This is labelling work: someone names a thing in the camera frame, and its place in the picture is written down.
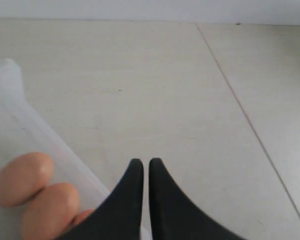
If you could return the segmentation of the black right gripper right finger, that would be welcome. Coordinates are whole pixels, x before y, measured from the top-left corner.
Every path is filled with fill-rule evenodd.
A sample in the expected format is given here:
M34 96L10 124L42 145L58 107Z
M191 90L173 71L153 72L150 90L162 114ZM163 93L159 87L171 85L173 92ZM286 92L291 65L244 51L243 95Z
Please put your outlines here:
M174 181L163 161L148 168L151 233L154 240L241 240L198 208Z

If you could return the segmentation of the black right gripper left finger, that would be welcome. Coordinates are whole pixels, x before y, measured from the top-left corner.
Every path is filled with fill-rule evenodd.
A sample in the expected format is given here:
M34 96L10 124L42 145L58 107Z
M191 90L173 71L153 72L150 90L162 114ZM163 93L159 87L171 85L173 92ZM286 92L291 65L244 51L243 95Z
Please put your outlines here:
M134 158L102 204L58 239L140 240L142 208L143 163Z

